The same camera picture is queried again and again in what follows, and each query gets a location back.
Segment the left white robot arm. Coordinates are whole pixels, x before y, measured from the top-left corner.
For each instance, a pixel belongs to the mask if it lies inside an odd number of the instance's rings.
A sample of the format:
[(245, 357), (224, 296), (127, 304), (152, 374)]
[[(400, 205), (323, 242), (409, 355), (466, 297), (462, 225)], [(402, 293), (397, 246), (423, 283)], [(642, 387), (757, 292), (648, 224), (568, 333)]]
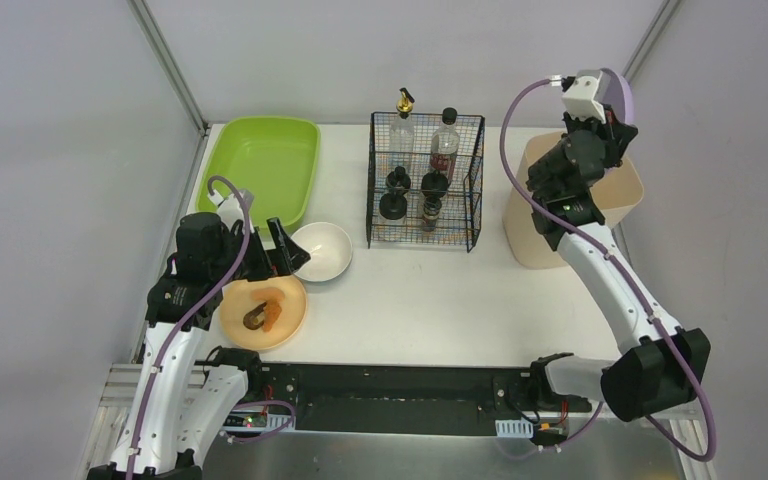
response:
[(90, 479), (200, 479), (206, 454), (231, 410), (261, 376), (257, 353), (221, 348), (192, 405), (185, 397), (198, 351), (223, 288), (236, 280), (290, 276), (310, 259), (276, 217), (267, 221), (273, 248), (238, 218), (212, 212), (184, 216), (176, 249), (147, 295), (144, 355), (132, 409), (106, 464)]

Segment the white spice jar black cap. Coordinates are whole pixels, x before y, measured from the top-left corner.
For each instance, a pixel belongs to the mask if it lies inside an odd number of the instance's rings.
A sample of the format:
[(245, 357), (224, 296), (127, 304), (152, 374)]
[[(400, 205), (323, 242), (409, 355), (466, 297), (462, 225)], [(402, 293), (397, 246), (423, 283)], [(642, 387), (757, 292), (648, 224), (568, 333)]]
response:
[(404, 166), (396, 166), (386, 177), (386, 190), (389, 194), (405, 196), (411, 189), (411, 179)]

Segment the yellow plate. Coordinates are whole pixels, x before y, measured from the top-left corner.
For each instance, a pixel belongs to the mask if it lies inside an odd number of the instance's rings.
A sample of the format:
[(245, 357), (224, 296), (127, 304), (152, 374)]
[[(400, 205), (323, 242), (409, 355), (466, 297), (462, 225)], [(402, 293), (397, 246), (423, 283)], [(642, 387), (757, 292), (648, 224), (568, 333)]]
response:
[[(253, 290), (275, 287), (286, 298), (280, 302), (282, 314), (271, 331), (249, 330), (243, 325), (244, 315), (260, 303), (250, 297)], [(308, 309), (307, 292), (294, 276), (277, 277), (266, 281), (232, 282), (224, 291), (224, 299), (218, 310), (220, 328), (234, 345), (254, 351), (274, 349), (288, 341), (304, 323)]]

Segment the salt grinder jar black lid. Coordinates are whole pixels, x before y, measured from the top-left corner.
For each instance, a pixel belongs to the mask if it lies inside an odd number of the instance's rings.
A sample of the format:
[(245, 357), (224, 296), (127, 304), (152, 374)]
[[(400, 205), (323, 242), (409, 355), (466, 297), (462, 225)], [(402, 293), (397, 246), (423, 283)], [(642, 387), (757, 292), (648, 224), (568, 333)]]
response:
[(440, 199), (447, 194), (448, 188), (448, 178), (439, 170), (426, 173), (420, 184), (420, 191), (426, 199)]

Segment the pepper grinder jar black lid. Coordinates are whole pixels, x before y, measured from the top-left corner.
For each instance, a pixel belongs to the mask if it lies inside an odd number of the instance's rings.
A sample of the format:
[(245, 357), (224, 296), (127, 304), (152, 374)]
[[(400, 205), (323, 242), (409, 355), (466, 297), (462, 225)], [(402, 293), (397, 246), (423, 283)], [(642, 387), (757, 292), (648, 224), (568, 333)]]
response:
[(406, 216), (407, 199), (402, 194), (385, 193), (379, 200), (379, 213), (387, 221), (400, 221)]

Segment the white ceramic bowl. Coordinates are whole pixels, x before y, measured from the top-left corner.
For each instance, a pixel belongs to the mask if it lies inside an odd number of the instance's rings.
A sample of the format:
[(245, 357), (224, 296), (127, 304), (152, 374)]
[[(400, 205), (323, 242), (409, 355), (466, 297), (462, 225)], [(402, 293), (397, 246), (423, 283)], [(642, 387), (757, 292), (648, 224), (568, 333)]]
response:
[(297, 272), (303, 281), (321, 283), (342, 275), (353, 258), (353, 244), (348, 233), (329, 222), (314, 222), (300, 227), (291, 239), (310, 255)]

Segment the clear bottle red label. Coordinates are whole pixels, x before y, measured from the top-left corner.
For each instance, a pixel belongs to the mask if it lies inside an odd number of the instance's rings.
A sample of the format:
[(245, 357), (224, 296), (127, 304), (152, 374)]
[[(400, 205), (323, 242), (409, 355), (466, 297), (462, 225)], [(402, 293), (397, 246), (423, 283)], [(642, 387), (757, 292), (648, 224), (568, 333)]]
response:
[(429, 165), (448, 181), (452, 179), (460, 146), (460, 135), (455, 128), (457, 118), (458, 112), (454, 107), (445, 108), (441, 124), (431, 139)]

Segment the clear bottle gold pourer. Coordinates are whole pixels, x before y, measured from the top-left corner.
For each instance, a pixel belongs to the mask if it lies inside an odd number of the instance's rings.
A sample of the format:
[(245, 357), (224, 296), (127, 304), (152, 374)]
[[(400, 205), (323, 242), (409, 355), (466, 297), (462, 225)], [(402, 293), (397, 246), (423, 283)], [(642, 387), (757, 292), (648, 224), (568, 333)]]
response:
[(400, 89), (400, 99), (396, 104), (396, 115), (392, 118), (389, 131), (389, 147), (394, 162), (405, 166), (414, 149), (415, 127), (413, 123), (414, 98), (406, 87)]

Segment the purple plate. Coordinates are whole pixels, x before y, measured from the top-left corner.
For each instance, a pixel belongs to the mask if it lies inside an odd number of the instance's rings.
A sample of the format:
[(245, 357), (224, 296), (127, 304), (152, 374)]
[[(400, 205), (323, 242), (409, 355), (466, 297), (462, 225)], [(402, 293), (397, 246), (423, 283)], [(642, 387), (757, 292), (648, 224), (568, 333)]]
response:
[(634, 97), (628, 80), (609, 68), (602, 68), (604, 88), (601, 103), (610, 106), (614, 116), (623, 124), (635, 125)]

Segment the small brown spice bottle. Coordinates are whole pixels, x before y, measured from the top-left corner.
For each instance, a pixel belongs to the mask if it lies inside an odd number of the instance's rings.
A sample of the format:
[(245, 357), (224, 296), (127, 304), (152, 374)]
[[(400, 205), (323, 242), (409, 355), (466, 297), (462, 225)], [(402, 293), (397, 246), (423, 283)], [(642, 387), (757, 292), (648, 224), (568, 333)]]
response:
[(428, 196), (422, 205), (422, 224), (424, 232), (432, 232), (436, 229), (440, 211), (442, 209), (442, 199), (439, 196)]

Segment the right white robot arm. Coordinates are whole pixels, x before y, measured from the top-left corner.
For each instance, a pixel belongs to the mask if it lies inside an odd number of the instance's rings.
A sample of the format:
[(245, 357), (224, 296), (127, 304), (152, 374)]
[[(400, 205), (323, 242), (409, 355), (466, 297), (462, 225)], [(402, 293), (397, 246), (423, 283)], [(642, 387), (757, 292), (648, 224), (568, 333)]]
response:
[(534, 362), (543, 387), (606, 403), (623, 421), (698, 399), (711, 351), (704, 332), (688, 330), (642, 285), (618, 251), (591, 187), (620, 165), (636, 131), (572, 122), (558, 143), (528, 169), (537, 206), (532, 218), (549, 247), (573, 268), (607, 320), (620, 355), (613, 361), (555, 354)]

